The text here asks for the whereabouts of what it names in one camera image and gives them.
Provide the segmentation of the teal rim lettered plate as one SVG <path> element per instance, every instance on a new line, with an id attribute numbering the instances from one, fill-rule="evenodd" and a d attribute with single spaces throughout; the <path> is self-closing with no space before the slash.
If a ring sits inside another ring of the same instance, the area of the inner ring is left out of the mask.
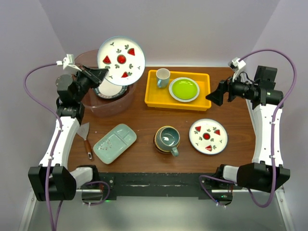
<path id="1" fill-rule="evenodd" d="M 115 99 L 122 96 L 127 90 L 127 86 L 118 86 L 104 79 L 99 87 L 94 88 L 94 93 L 102 99 Z"/>

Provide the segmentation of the strawberry pattern white plate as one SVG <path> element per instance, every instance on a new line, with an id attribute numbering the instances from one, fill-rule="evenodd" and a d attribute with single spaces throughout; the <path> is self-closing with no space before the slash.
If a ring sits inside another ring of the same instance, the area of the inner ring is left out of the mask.
<path id="1" fill-rule="evenodd" d="M 145 55 L 134 40 L 116 36 L 106 40 L 97 53 L 99 68 L 108 69 L 105 79 L 118 86 L 137 82 L 145 70 Z"/>

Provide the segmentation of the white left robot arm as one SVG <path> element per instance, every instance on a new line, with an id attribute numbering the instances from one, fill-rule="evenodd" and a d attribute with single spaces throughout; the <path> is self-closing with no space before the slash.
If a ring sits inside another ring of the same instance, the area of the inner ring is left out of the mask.
<path id="1" fill-rule="evenodd" d="M 99 185 L 100 177 L 95 165 L 81 165 L 70 172 L 67 163 L 73 139 L 84 116 L 82 99 L 90 89 L 102 83 L 107 73 L 106 68 L 82 65 L 75 74 L 57 78 L 54 134 L 39 165 L 28 171 L 28 178 L 38 201 L 72 200 L 81 186 L 94 189 Z"/>

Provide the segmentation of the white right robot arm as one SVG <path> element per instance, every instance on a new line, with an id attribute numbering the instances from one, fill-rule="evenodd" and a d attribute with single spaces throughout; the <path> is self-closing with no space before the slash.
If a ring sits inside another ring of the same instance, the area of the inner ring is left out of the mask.
<path id="1" fill-rule="evenodd" d="M 223 104 L 223 95 L 228 101 L 241 97 L 251 103 L 250 116 L 256 144 L 252 162 L 240 167 L 220 165 L 214 177 L 215 185 L 226 189 L 231 182 L 240 187 L 271 192 L 290 178 L 290 170 L 284 168 L 280 153 L 279 125 L 282 114 L 283 92 L 275 90 L 277 69 L 258 66 L 252 83 L 240 80 L 241 69 L 231 65 L 234 75 L 218 84 L 218 88 L 206 99 L 218 106 Z"/>

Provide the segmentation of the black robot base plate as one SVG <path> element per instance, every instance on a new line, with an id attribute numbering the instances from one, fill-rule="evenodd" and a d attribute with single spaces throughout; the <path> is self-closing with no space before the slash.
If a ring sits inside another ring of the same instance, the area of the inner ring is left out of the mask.
<path id="1" fill-rule="evenodd" d="M 108 184 L 84 185 L 78 192 L 84 203 L 116 200 L 118 197 L 197 197 L 208 194 L 222 204 L 230 204 L 241 187 L 204 177 L 204 173 L 99 173 Z"/>

